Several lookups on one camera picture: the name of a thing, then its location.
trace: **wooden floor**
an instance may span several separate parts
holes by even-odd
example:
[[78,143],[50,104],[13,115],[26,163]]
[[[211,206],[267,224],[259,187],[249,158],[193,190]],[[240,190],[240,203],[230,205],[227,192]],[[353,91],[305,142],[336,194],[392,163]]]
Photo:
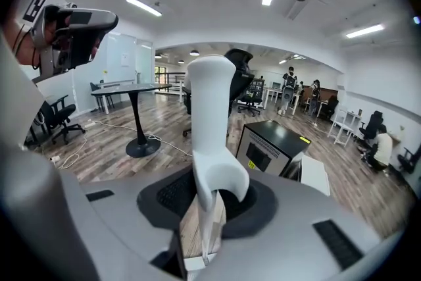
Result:
[[[184,105],[178,102],[178,96],[141,94],[139,115],[144,132],[157,135],[162,140],[191,153],[191,136],[182,136],[182,130],[189,126],[190,116],[186,113]],[[109,115],[100,112],[88,113],[72,122],[84,126],[89,123],[89,119],[136,128],[133,110],[127,103],[119,109],[111,109]],[[295,116],[278,116],[273,103],[268,103],[267,109],[256,117],[247,112],[239,114],[233,109],[229,123],[228,149],[235,154],[245,123],[268,119],[277,120],[312,141],[307,155],[324,163],[330,181],[331,197],[362,217],[381,237],[386,238],[405,225],[409,210],[415,202],[410,189],[394,174],[387,176],[368,168],[361,162],[356,144],[352,140],[346,148],[334,145],[334,139],[326,137],[330,128],[328,122],[317,120],[318,126],[315,128],[309,123],[308,117],[298,111]],[[79,160],[67,169],[71,170],[80,182],[116,179],[132,176],[140,170],[165,170],[169,166],[191,162],[191,157],[164,143],[156,153],[146,158],[134,159],[127,156],[126,144],[136,137],[136,133],[128,129],[96,125],[87,131],[85,137],[87,142],[79,152]],[[84,135],[79,132],[72,132],[68,139],[70,143],[67,146],[60,138],[56,145],[47,142],[43,146],[46,157],[60,156],[58,167],[85,142]],[[220,226],[217,224],[224,223],[224,220],[224,208],[219,200],[214,216],[216,224],[211,251],[216,251],[220,245]],[[194,203],[181,226],[184,255],[200,255],[197,211]]]

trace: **yellow label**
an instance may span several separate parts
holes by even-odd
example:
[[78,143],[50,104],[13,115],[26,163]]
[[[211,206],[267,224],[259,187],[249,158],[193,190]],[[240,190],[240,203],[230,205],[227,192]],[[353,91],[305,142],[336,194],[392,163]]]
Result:
[[307,138],[304,138],[303,136],[300,137],[300,140],[305,141],[306,143],[310,144],[310,141]]

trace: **round high table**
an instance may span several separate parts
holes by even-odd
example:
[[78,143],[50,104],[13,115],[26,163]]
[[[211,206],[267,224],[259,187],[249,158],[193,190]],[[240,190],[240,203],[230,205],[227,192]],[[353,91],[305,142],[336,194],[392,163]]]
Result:
[[130,102],[132,102],[134,119],[136,121],[137,138],[130,141],[126,146],[126,153],[133,158],[146,157],[161,146],[159,140],[148,140],[143,133],[139,120],[139,111],[137,109],[137,97],[141,91],[151,91],[162,88],[169,88],[170,84],[129,84],[127,86],[107,87],[95,90],[92,96],[103,96],[112,94],[129,94]]

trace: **black office chair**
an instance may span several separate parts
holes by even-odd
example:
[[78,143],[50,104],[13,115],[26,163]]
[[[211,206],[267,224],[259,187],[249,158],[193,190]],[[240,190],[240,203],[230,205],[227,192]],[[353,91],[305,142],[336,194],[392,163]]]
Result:
[[[225,57],[234,63],[236,68],[230,86],[229,116],[232,110],[232,103],[250,85],[255,76],[250,74],[248,63],[253,56],[249,52],[234,48],[226,52]],[[186,93],[184,105],[187,107],[187,114],[191,115],[191,91],[187,88],[182,89]],[[191,132],[191,127],[183,130],[183,136],[186,137],[189,132]]]
[[370,122],[368,122],[367,127],[365,129],[364,122],[361,122],[362,128],[360,128],[361,134],[364,135],[364,143],[365,146],[368,147],[367,141],[372,140],[376,137],[377,131],[379,129],[379,126],[381,126],[383,123],[383,113],[379,111],[374,111],[374,113],[370,117]]
[[[68,140],[66,139],[67,134],[69,131],[82,131],[83,134],[85,134],[85,129],[83,129],[80,124],[72,124],[68,126],[66,124],[70,123],[70,119],[68,118],[75,110],[75,105],[68,105],[67,107],[64,106],[64,98],[66,96],[62,97],[61,99],[57,100],[57,102],[54,102],[52,105],[48,104],[44,101],[44,103],[41,106],[41,114],[44,116],[45,125],[48,127],[49,131],[56,128],[57,126],[62,126],[62,129],[54,135],[51,142],[55,144],[55,139],[59,137],[60,135],[63,136],[64,144],[68,144]],[[61,102],[62,109],[59,110],[57,108],[57,105]]]
[[337,97],[335,95],[332,95],[328,99],[328,104],[322,105],[322,108],[320,110],[320,117],[323,117],[326,120],[330,120],[330,118],[335,113],[335,108],[336,108],[338,103],[339,103],[339,101],[337,100]]
[[251,112],[253,117],[256,116],[255,112],[260,115],[260,110],[258,110],[255,107],[255,103],[256,104],[262,103],[262,99],[259,99],[258,97],[255,97],[256,94],[257,94],[257,91],[252,91],[251,96],[250,96],[250,94],[247,94],[247,90],[245,90],[243,92],[243,95],[239,98],[239,100],[241,102],[245,102],[245,105],[241,105],[241,104],[237,103],[239,113],[243,110],[246,110],[246,111]]
[[416,153],[411,153],[406,147],[404,147],[405,149],[405,154],[402,155],[398,155],[397,156],[397,160],[399,161],[399,163],[401,164],[401,168],[408,172],[408,173],[413,173],[415,170],[415,165],[417,164],[417,162],[420,160],[421,157],[421,144],[418,147],[418,150],[416,151]]
[[[101,89],[101,87],[99,87],[99,86],[97,86],[96,84],[93,84],[92,82],[90,83],[91,84],[91,91],[95,91],[95,90],[98,90],[98,89]],[[103,99],[102,99],[102,97],[98,97],[98,96],[96,96],[95,97],[96,99],[97,99],[97,104],[98,104],[98,107],[102,110],[102,111],[104,111],[104,106],[103,106]],[[111,106],[112,105],[112,107],[114,108],[114,102],[112,102],[112,97],[111,97],[111,95],[106,95],[105,96],[105,98],[107,99],[107,103],[108,103],[108,105],[109,106]]]

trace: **person in white shirt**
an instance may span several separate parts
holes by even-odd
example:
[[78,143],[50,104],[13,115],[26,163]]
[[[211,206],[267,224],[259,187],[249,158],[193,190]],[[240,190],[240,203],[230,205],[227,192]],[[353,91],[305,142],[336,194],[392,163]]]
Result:
[[387,134],[384,124],[379,126],[378,135],[374,138],[374,145],[370,152],[362,156],[362,159],[377,171],[382,171],[389,166],[392,154],[392,139]]
[[304,82],[301,81],[300,84],[298,85],[298,88],[297,88],[297,94],[300,94],[301,90],[303,90],[303,89],[304,89]]

